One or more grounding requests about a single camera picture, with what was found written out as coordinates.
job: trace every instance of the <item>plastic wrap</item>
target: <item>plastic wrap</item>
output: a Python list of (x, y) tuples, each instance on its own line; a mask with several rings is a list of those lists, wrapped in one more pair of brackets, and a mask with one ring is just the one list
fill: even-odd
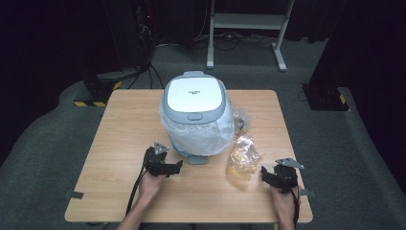
[(257, 163), (261, 156), (254, 147), (250, 135), (243, 134), (237, 140), (230, 154), (227, 173), (236, 175), (245, 180), (257, 171)]
[(226, 103), (223, 115), (216, 121), (185, 125), (164, 115), (162, 100), (159, 105), (161, 123), (167, 130), (172, 145), (179, 151), (193, 155), (216, 155), (230, 147), (235, 136), (233, 109)]
[(250, 116), (243, 108), (237, 107), (234, 109), (233, 119), (236, 128), (236, 136), (240, 136), (247, 132), (250, 127)]

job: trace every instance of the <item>gray carpet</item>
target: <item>gray carpet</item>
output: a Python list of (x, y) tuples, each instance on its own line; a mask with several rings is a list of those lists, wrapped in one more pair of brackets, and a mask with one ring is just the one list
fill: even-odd
[[(285, 73), (279, 72), (269, 43), (214, 50), (213, 70), (206, 69), (205, 48), (157, 47), (152, 64), (164, 84), (185, 71), (202, 70), (229, 89), (277, 92), (297, 159), (306, 167), (304, 184), (317, 194), (310, 199), (313, 221), (298, 229), (406, 229), (405, 196), (368, 136), (350, 91), (340, 89), (348, 112), (313, 111), (305, 101), (301, 83), (309, 81), (325, 45), (284, 41)], [(230, 43), (216, 46), (225, 49)], [(152, 87), (160, 88), (151, 75)], [(121, 88), (133, 80), (124, 80)], [(149, 84), (146, 71), (131, 88)], [(64, 90), (58, 108), (27, 128), (0, 169), (0, 229), (102, 229), (64, 219), (66, 193), (76, 185), (104, 112), (73, 105), (83, 90), (81, 81)], [(248, 227), (271, 229), (270, 224)]]

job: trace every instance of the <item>white lid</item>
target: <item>white lid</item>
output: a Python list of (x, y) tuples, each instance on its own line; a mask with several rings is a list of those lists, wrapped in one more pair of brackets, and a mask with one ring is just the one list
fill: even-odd
[(170, 83), (167, 100), (177, 112), (205, 112), (219, 108), (222, 97), (215, 78), (181, 78)]

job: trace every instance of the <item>human hand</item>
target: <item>human hand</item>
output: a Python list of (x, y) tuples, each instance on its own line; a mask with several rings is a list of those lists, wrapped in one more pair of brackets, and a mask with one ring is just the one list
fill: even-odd
[(153, 200), (158, 195), (165, 177), (165, 175), (153, 176), (149, 172), (145, 172), (139, 186), (139, 198)]
[[(301, 204), (300, 186), (292, 188), (293, 194)], [(272, 202), (282, 230), (295, 229), (293, 218), (295, 217), (295, 198), (291, 193), (282, 194), (280, 189), (271, 186)]]

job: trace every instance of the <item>dark background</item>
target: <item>dark background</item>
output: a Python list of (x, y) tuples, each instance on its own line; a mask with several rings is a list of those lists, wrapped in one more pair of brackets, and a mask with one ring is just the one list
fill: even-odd
[[(203, 35), (208, 33), (209, 18), (203, 22), (210, 1), (208, 5), (190, 0), (90, 2), (93, 4), (88, 6), (79, 1), (77, 5), (75, 1), (1, 3), (1, 162), (30, 123), (57, 106), (59, 94), (67, 86), (87, 75), (119, 70), (130, 57), (147, 59), (137, 50), (128, 56), (117, 53), (117, 42), (108, 42), (120, 32), (112, 32), (103, 5), (148, 2), (146, 12), (152, 16), (156, 38), (167, 37), (192, 47), (202, 28)], [(216, 3), (220, 12), (279, 13), (285, 6), (276, 0)], [(296, 1), (285, 38), (308, 37), (310, 42), (330, 38), (311, 85), (321, 92), (339, 86), (351, 90), (370, 136), (405, 191), (401, 167), (406, 154), (402, 145), (406, 141), (406, 19), (401, 6), (395, 0)], [(89, 20), (78, 20), (72, 16), (75, 12), (88, 15)], [(84, 30), (93, 20), (95, 31)], [(122, 32), (133, 30), (132, 23), (126, 27)], [(83, 38), (89, 36), (99, 39), (86, 43)], [(89, 54), (85, 48), (91, 46), (103, 52)]]

